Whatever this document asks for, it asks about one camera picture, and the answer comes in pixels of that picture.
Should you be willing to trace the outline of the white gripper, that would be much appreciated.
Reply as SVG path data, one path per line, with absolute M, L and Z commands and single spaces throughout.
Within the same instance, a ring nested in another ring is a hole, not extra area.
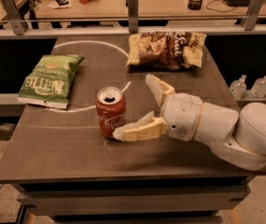
M 146 141 L 167 132 L 170 137 L 185 142 L 191 140 L 199 121 L 203 100 L 186 93 L 174 94 L 175 89 L 171 85 L 151 74 L 146 75 L 146 84 L 157 105 L 161 106 L 162 118 L 155 117 L 151 111 L 137 122 L 116 128 L 113 137 L 122 142 Z

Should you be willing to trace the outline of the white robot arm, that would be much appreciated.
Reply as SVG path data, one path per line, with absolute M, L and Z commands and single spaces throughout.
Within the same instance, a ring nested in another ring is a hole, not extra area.
M 118 127 L 113 137 L 135 142 L 163 134 L 188 142 L 203 143 L 219 158 L 240 168 L 257 171 L 266 165 L 266 104 L 250 103 L 241 111 L 213 105 L 200 97 L 177 93 L 148 74 L 146 84 L 161 108 L 156 118 L 147 113 L 137 122 Z

